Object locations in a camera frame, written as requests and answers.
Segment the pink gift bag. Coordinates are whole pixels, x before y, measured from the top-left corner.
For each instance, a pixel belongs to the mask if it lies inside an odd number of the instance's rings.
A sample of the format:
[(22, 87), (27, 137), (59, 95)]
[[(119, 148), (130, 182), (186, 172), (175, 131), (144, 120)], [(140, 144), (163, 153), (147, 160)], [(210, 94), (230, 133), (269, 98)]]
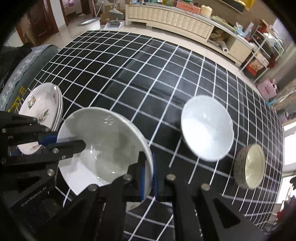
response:
[(259, 90), (260, 94), (262, 95), (263, 99), (266, 101), (275, 97), (278, 89), (275, 79), (273, 80), (266, 79), (264, 81), (261, 81), (256, 85), (256, 87)]

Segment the white plastic bucket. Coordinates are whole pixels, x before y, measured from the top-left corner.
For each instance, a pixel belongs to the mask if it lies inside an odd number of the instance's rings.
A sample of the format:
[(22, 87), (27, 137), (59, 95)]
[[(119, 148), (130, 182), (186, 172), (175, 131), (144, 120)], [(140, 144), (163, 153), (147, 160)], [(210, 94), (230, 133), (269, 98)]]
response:
[(101, 19), (100, 17), (89, 18), (79, 23), (77, 26), (81, 28), (85, 28), (89, 31), (96, 31), (101, 29)]

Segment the white paper roll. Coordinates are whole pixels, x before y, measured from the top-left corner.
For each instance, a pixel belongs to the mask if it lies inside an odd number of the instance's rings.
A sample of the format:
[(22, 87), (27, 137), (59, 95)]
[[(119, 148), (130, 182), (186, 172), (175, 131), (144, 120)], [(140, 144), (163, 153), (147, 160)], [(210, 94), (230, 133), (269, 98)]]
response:
[(219, 45), (220, 45), (220, 47), (221, 47), (221, 49), (222, 49), (222, 51), (224, 53), (228, 53), (229, 52), (229, 49), (228, 49), (228, 47), (227, 47), (227, 45), (226, 45), (226, 43), (224, 41), (220, 41), (219, 42)]

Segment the white bowl red emblem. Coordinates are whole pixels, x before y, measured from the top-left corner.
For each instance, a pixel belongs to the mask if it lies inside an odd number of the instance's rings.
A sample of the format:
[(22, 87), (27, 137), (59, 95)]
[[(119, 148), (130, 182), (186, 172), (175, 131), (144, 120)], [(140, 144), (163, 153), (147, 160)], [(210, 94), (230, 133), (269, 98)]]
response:
[(207, 162), (223, 159), (233, 145), (233, 122), (228, 111), (207, 95), (195, 96), (185, 103), (181, 130), (188, 148)]

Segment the cream tv cabinet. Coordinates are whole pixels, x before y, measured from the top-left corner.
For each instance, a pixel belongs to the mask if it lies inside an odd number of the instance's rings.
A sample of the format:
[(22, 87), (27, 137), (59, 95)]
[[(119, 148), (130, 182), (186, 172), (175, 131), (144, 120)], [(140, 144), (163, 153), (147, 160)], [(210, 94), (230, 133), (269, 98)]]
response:
[[(251, 54), (253, 47), (243, 37), (221, 24), (184, 10), (162, 4), (127, 4), (125, 24), (145, 23), (148, 27), (169, 31), (201, 43), (240, 66)], [(219, 45), (224, 41), (229, 49), (224, 53)]]

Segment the white metal shelf rack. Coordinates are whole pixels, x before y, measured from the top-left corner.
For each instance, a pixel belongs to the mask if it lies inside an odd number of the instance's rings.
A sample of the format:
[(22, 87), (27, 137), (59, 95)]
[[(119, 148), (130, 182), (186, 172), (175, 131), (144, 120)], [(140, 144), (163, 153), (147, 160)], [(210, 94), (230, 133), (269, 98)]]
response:
[(241, 65), (241, 72), (252, 82), (257, 82), (284, 53), (284, 40), (265, 20), (260, 21), (249, 37), (253, 50)]

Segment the floral patterned cream bowl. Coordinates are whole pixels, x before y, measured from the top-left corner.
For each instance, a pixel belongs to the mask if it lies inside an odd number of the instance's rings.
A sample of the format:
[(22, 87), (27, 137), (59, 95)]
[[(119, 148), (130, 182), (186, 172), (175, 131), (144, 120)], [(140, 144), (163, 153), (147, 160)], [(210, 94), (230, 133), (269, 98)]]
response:
[(251, 144), (236, 155), (233, 175), (236, 184), (243, 189), (256, 189), (265, 173), (265, 155), (259, 144)]

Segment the grey sofa with lace cover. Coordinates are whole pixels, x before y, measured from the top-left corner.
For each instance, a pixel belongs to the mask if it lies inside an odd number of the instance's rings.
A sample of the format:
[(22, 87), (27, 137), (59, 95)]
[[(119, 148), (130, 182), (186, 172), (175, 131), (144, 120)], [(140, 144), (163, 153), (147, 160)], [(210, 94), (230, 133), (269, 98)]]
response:
[(41, 45), (31, 49), (16, 66), (1, 91), (1, 111), (16, 112), (34, 78), (42, 68), (58, 53), (55, 45)]

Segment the teddy bear print plate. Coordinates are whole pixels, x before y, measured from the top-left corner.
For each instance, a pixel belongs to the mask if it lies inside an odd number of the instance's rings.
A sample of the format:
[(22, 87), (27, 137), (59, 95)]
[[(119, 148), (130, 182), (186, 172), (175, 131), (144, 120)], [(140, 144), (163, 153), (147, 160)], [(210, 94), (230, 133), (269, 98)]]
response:
[(25, 99), (19, 114), (37, 119), (41, 125), (56, 131), (62, 121), (63, 99), (60, 88), (52, 83), (36, 87)]

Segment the brown wooden door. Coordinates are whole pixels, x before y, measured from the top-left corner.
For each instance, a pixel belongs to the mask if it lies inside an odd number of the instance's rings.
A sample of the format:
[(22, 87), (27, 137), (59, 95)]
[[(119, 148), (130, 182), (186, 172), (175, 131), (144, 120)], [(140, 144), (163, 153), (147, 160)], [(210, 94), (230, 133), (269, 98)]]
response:
[(39, 46), (59, 32), (50, 1), (36, 1), (16, 25), (22, 42)]

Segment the pink storage box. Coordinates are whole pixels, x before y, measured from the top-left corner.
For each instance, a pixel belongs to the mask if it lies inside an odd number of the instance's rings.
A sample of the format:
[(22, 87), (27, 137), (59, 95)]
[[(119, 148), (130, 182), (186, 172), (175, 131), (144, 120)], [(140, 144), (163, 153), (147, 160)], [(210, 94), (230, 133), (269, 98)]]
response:
[(199, 14), (201, 10), (199, 6), (195, 6), (193, 4), (186, 3), (184, 1), (176, 1), (176, 8), (179, 8), (191, 13), (195, 13), (195, 14)]

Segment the black white grid tablecloth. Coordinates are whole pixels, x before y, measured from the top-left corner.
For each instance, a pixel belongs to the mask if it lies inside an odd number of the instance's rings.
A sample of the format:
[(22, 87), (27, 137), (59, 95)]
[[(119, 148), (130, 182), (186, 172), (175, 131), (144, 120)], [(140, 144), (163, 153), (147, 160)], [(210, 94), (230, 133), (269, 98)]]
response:
[[(199, 52), (134, 33), (88, 31), (62, 48), (20, 89), (22, 98), (51, 82), (63, 95), (63, 117), (85, 107), (101, 107), (131, 120), (145, 136), (154, 159), (191, 187), (207, 183), (257, 228), (271, 217), (283, 165), (281, 124), (276, 113), (248, 84)], [(181, 112), (193, 96), (218, 100), (233, 121), (234, 142), (227, 156), (207, 162), (181, 137)], [(238, 187), (235, 155), (261, 145), (266, 167), (255, 190)]]

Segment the large white bowl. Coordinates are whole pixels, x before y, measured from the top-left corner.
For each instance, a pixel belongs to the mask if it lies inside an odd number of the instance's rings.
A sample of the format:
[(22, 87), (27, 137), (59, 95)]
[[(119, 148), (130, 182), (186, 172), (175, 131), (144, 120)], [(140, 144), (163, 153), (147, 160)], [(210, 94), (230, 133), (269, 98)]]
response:
[(60, 161), (60, 172), (75, 195), (90, 184), (106, 186), (127, 174), (129, 165), (145, 156), (144, 197), (152, 189), (153, 157), (147, 139), (127, 118), (108, 109), (89, 107), (71, 113), (62, 123), (57, 142), (83, 140), (85, 149)]

